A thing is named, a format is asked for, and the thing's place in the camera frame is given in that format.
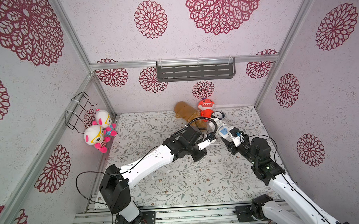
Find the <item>white power strip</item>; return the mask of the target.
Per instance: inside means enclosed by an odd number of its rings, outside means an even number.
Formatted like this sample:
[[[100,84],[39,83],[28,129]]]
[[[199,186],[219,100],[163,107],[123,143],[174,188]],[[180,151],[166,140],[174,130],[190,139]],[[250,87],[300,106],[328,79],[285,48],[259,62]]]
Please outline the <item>white power strip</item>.
[[[234,128],[233,126],[228,125],[225,121],[213,118],[217,124],[216,136],[225,139],[228,142],[232,142],[232,134],[230,131]]]

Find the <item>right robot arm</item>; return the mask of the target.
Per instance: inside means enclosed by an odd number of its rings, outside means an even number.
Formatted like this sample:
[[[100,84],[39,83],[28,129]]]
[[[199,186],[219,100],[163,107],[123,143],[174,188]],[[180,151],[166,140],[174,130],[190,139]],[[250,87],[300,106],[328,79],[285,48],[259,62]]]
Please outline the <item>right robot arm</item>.
[[[299,216],[283,211],[270,196],[261,195],[251,202],[252,218],[272,220],[277,224],[343,224],[311,200],[271,158],[271,147],[266,139],[249,140],[240,132],[220,135],[220,138],[232,155],[239,153],[248,160],[256,177],[280,195]]]

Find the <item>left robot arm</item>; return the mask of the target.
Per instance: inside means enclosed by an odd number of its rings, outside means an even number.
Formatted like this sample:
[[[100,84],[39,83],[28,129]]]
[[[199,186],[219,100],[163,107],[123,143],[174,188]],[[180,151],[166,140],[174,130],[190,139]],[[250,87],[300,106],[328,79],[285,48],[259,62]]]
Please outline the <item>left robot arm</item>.
[[[136,162],[118,168],[109,166],[99,186],[106,205],[114,215],[119,214],[129,223],[138,223],[142,213],[131,198],[131,189],[144,177],[157,169],[190,155],[195,162],[206,154],[206,147],[215,137],[203,137],[202,132],[194,127],[186,127],[184,133],[173,135],[152,149]]]

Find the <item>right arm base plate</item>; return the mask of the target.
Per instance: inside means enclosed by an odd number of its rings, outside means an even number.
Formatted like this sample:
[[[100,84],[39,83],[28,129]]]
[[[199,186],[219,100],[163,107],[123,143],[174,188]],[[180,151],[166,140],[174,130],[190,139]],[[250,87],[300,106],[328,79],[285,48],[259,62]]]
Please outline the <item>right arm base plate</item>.
[[[233,213],[239,222],[264,221],[267,220],[262,208],[252,205],[235,206]]]

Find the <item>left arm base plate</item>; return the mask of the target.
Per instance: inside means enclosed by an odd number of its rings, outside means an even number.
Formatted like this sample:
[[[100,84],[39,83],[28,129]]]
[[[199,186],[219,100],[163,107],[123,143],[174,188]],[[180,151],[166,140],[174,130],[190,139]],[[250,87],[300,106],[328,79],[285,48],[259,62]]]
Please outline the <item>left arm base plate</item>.
[[[115,224],[155,224],[156,212],[155,211],[142,211],[141,215],[137,216],[133,221],[128,222],[125,217],[118,214],[115,219]]]

